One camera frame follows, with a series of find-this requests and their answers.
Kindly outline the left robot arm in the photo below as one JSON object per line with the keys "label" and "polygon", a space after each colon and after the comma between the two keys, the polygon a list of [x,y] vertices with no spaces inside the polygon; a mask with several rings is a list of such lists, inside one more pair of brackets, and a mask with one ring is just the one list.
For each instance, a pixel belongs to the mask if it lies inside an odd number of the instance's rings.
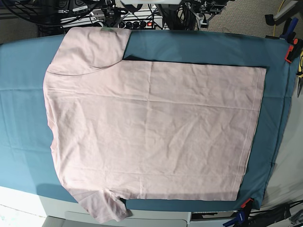
{"label": "left robot arm", "polygon": [[186,6],[196,17],[197,29],[201,29],[208,28],[209,22],[221,14],[227,3],[228,0],[191,0]]}

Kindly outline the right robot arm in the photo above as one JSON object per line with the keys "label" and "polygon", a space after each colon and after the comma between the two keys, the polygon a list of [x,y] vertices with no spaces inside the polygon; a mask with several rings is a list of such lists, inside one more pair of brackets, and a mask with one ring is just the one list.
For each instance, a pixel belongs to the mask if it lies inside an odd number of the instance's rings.
{"label": "right robot arm", "polygon": [[100,6],[90,12],[89,18],[103,27],[119,27],[128,14],[127,9],[116,6],[115,0],[104,0]]}

